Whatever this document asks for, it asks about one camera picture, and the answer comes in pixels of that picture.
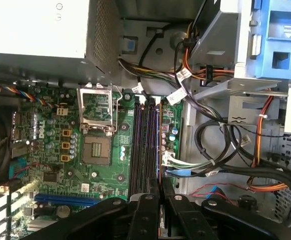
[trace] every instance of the motherboard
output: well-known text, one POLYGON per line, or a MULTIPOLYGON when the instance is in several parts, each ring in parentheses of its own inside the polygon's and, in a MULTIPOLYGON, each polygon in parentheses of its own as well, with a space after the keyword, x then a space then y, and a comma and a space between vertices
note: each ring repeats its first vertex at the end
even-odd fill
POLYGON ((180 152, 181 102, 116 91, 80 99, 76 89, 23 90, 50 105, 24 101, 13 118, 12 138, 27 147, 22 156, 15 152, 10 168, 10 179, 26 186, 21 207, 12 209, 12 239, 103 199, 145 192, 145 179, 159 174, 159 155, 180 152), (113 127, 105 130, 104 122, 113 127))

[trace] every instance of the power supply unit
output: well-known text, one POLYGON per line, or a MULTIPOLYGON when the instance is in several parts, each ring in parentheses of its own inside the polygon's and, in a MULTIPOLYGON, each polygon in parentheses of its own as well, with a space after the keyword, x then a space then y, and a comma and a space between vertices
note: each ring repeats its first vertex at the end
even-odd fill
POLYGON ((119 84, 114 0, 0 0, 0 74, 119 84))

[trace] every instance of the power supply vent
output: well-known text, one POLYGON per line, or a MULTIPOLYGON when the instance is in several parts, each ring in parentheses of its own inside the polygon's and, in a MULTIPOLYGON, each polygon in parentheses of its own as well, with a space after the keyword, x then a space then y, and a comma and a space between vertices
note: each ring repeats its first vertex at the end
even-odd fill
POLYGON ((289 207, 291 206, 291 190, 285 188, 275 193, 275 210, 274 216, 282 221, 289 212, 289 207))
POLYGON ((94 38, 94 58, 99 68, 115 76, 119 72, 120 42, 119 12, 113 0, 97 0, 94 38))

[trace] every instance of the green circuit board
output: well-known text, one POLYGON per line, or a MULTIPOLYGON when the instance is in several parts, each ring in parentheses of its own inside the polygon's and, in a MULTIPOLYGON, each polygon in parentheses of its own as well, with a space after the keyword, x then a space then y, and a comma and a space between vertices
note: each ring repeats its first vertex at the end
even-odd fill
MULTIPOLYGON (((31 140, 28 154, 24 156, 30 167, 22 175, 24 185, 31 184, 26 204, 15 212, 12 223, 18 224, 11 231, 13 239, 22 238, 31 233, 27 224, 31 216, 24 215, 24 208, 35 204, 33 196, 37 193, 61 196, 89 197, 103 200, 110 197, 128 196, 130 154, 133 137, 135 95, 129 95, 119 101, 118 116, 116 102, 120 94, 112 95, 113 118, 117 119, 118 130, 113 136, 99 129, 91 129, 83 134, 80 130, 79 108, 76 89, 29 87, 25 89, 36 98, 48 103, 63 105, 67 113, 58 113, 57 107, 43 106, 40 103, 25 102, 17 113, 14 138, 22 141, 31 140)), ((180 154, 180 132, 175 140, 169 140, 172 129, 182 129, 182 103, 169 105, 162 99, 162 127, 166 134, 164 147, 180 154)), ((105 95, 84 95, 85 118, 94 121, 108 121, 108 98, 105 95)), ((72 209, 75 213, 83 207, 72 209)), ((58 220, 47 216, 39 219, 58 220)))

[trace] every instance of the cpu socket lever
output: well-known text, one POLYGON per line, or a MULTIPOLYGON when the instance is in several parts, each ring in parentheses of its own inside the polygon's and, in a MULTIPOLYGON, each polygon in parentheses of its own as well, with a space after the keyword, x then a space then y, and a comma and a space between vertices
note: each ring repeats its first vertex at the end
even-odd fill
POLYGON ((87 134, 91 129, 100 129, 105 132, 107 136, 112 136, 118 130, 118 108, 119 101, 123 98, 118 86, 110 85, 109 87, 102 86, 100 83, 92 85, 88 83, 82 88, 77 89, 80 129, 83 134, 87 134), (117 90, 120 97, 116 100, 115 119, 114 119, 114 106, 113 106, 113 88, 117 90), (91 120, 84 116, 86 106, 84 105, 84 95, 105 95, 107 96, 108 108, 107 113, 109 118, 107 120, 91 120))

